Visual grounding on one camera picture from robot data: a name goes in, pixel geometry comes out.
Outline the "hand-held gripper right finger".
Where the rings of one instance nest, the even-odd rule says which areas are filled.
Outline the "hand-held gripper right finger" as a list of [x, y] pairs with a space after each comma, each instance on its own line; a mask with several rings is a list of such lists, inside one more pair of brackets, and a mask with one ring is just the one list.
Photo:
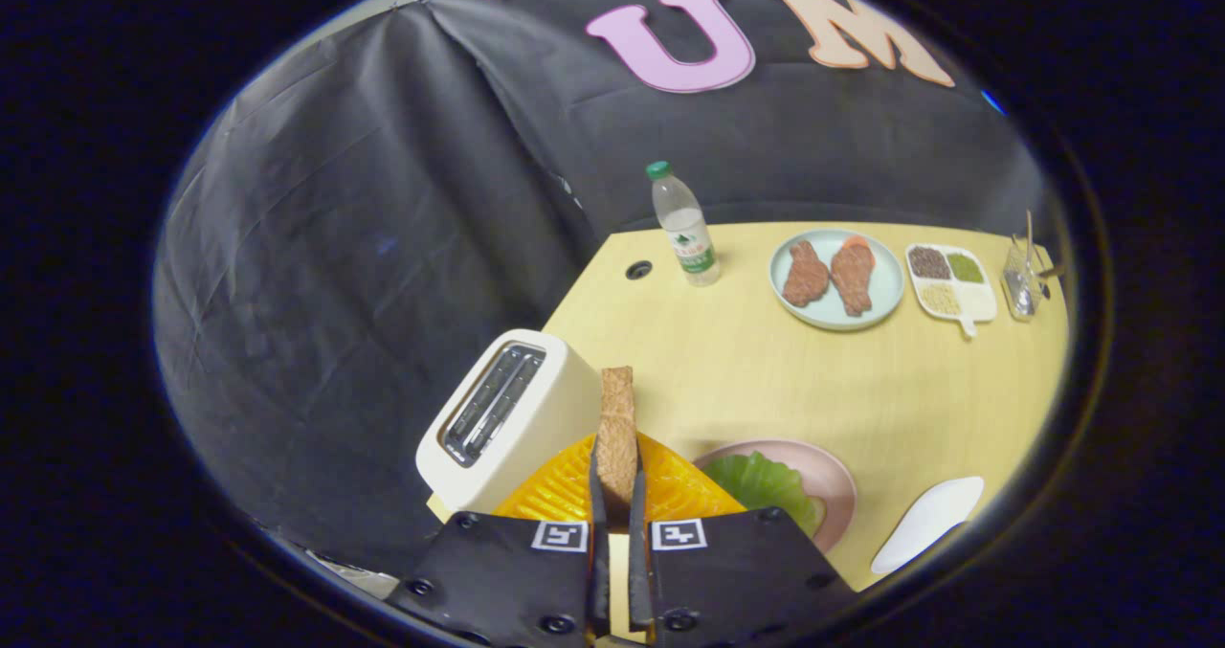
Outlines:
[[791, 647], [822, 639], [858, 600], [827, 552], [853, 521], [858, 488], [831, 452], [797, 440], [748, 440], [708, 454], [762, 454], [791, 465], [824, 514], [805, 533], [782, 505], [717, 516], [647, 516], [631, 548], [630, 619], [649, 647]]

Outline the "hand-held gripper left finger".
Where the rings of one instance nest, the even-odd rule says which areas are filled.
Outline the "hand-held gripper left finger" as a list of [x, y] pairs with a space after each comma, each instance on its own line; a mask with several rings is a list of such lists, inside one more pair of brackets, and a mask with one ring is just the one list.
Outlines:
[[459, 511], [390, 605], [484, 647], [593, 647], [610, 635], [610, 532], [579, 439], [492, 513]]

